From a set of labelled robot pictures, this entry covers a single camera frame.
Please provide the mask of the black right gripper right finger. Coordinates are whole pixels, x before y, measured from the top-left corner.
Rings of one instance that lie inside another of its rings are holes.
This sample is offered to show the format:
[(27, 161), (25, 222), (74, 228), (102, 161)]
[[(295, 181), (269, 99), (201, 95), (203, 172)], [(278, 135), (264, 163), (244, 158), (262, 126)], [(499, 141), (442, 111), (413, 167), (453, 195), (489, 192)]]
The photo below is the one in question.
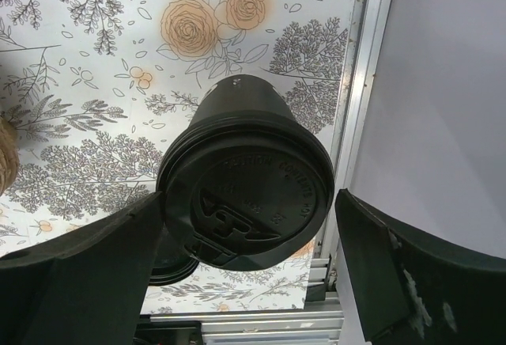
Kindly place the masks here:
[(346, 189), (335, 213), (365, 341), (505, 342), (504, 259), (410, 226)]

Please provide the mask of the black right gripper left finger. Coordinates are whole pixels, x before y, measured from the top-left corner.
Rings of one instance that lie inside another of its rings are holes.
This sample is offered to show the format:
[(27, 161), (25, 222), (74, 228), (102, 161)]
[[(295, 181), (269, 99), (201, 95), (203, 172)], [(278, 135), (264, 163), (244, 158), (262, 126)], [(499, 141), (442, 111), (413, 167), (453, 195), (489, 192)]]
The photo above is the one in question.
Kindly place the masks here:
[(131, 344), (162, 232), (161, 194), (1, 258), (3, 344)]

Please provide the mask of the black plastic cup lid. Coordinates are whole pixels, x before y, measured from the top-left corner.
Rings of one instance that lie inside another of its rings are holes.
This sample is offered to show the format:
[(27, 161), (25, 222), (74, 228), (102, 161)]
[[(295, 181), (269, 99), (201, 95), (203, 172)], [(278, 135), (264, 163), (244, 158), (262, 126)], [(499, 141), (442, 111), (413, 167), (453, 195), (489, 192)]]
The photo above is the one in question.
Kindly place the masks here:
[(273, 267), (319, 231), (334, 196), (321, 142), (294, 119), (240, 112), (194, 121), (168, 148), (157, 190), (181, 251), (228, 271)]

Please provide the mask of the black paper coffee cup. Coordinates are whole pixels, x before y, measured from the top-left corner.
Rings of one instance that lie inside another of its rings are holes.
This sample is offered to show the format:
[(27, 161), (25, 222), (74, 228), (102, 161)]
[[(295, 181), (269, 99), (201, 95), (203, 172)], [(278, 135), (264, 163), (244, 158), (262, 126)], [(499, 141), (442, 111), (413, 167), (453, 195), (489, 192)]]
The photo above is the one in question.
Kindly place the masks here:
[(239, 74), (226, 77), (210, 88), (188, 130), (191, 133), (216, 134), (296, 125), (288, 105), (269, 82)]

